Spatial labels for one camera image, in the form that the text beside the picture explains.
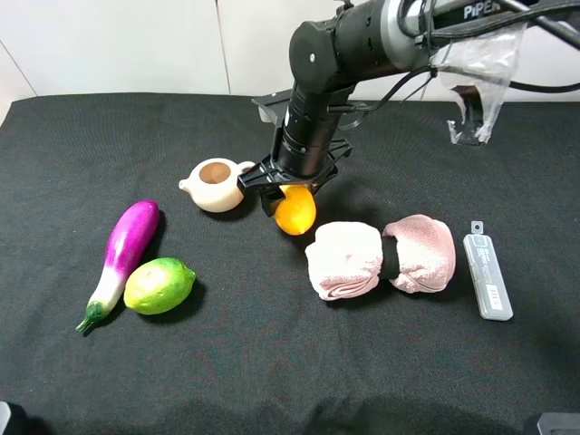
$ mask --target pink towel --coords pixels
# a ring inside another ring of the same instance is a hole
[[[381,233],[361,222],[333,222],[316,230],[306,248],[308,274],[321,299],[363,295],[379,284]]]
[[[455,245],[443,222],[423,215],[387,225],[383,236],[397,238],[401,274],[391,283],[407,293],[443,290],[455,271]]]

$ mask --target table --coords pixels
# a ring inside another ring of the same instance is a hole
[[[450,144],[454,103],[387,104],[346,137],[353,155],[317,194],[317,226],[423,213],[446,222],[449,287],[388,282],[326,303],[304,237],[247,198],[201,212],[178,189],[204,159],[262,159],[273,128],[249,98],[114,94],[13,104],[0,129],[0,399],[37,426],[92,434],[518,434],[580,409],[580,104],[507,103],[488,146]],[[74,331],[107,238],[133,202],[162,220],[143,261],[198,273],[184,304],[119,303]],[[462,238],[492,236],[514,309],[479,316]]]

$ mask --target small teapot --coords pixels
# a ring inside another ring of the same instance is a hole
[[[236,164],[228,159],[208,159],[199,163],[179,188],[189,193],[199,208],[211,213],[229,211],[242,202],[237,176],[254,167],[251,161]]]

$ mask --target green lime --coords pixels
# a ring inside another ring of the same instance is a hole
[[[175,258],[157,258],[133,272],[123,300],[139,314],[160,314],[181,304],[191,293],[196,273]]]

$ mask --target white wall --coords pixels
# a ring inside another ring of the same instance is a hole
[[[338,5],[331,0],[0,0],[0,118],[9,102],[35,93],[262,95],[287,89],[293,81],[288,45],[295,28],[304,20],[333,16]],[[569,84],[578,82],[579,72],[580,53],[541,29],[527,31],[516,80]],[[380,98],[397,80],[361,83],[354,97]],[[434,81],[425,97],[448,100],[450,92]],[[510,91],[508,98],[580,101],[580,92]]]

